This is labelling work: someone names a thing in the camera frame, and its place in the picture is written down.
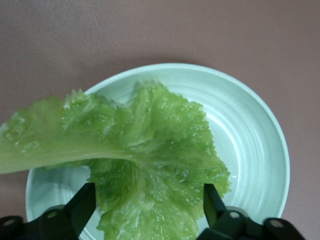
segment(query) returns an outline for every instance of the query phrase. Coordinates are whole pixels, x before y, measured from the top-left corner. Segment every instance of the leafy vegetable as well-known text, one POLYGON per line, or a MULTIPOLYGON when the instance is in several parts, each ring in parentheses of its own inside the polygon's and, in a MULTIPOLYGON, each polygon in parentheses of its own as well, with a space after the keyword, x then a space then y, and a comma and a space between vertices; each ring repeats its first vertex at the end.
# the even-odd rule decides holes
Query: leafy vegetable
POLYGON ((0 173, 87 165, 105 239, 195 239, 204 183, 229 190, 206 114, 161 84, 135 91, 130 106, 73 91, 18 110, 0 128, 0 173))

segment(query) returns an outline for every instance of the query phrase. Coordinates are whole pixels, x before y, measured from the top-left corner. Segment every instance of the table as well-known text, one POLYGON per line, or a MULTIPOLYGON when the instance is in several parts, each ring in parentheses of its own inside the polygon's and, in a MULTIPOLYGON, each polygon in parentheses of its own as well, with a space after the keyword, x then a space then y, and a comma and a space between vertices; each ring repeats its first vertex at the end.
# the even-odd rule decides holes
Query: table
MULTIPOLYGON (((191 63, 253 89, 284 132, 282 217, 319 239, 320 3, 316 0, 2 0, 0 123, 18 108, 122 71, 191 63)), ((0 175, 0 217, 23 215, 28 171, 0 175)))

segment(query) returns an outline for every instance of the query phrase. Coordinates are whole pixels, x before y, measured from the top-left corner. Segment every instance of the plate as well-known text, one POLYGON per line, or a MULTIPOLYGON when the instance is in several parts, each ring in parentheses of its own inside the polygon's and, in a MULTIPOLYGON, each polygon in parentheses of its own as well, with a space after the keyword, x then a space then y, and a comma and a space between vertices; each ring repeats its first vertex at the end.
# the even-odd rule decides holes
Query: plate
MULTIPOLYGON (((119 103, 130 101, 137 81, 155 80, 176 94, 203 105, 217 155, 231 175, 226 206, 241 208, 261 224, 280 217, 290 183, 288 147, 281 127, 266 103, 248 86, 214 69, 184 63, 162 63, 134 68, 112 76, 87 90, 119 103)), ((26 215, 31 221, 51 206, 67 203, 89 177, 86 167, 29 172, 26 215)), ((96 230, 96 210, 82 232, 83 240, 102 240, 96 230)), ((206 219, 198 222, 200 231, 206 219)))

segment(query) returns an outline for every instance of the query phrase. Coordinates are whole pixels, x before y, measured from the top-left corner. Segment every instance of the brown tabletop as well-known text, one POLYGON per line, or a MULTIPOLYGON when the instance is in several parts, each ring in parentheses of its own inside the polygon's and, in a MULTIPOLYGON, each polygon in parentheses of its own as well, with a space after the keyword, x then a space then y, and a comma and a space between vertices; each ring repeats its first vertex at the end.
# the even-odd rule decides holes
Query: brown tabletop
MULTIPOLYGON (((282 217, 319 239, 320 2, 0 1, 0 123, 17 108, 156 63, 225 72, 253 89, 284 132, 282 217)), ((0 175, 0 217, 25 217, 27 171, 0 175)))

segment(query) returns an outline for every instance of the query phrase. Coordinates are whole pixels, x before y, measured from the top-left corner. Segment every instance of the round plate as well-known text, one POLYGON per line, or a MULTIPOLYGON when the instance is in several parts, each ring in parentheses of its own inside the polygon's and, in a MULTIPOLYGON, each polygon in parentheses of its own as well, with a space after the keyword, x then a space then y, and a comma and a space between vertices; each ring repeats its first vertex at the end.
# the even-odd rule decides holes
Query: round plate
MULTIPOLYGON (((235 78, 204 66, 184 63, 154 64, 110 77, 86 91, 119 103, 130 101, 137 81, 155 80, 174 93, 203 105, 217 155, 231 175, 231 192, 222 199, 261 224, 280 217, 290 182, 289 153, 278 121, 264 101, 235 78)), ((44 171, 32 169, 26 187, 28 221, 51 206, 67 203, 89 177, 86 167, 44 171)), ((92 215, 80 238, 102 240, 96 230, 100 213, 92 215)), ((199 222, 207 227, 206 219, 199 222)))

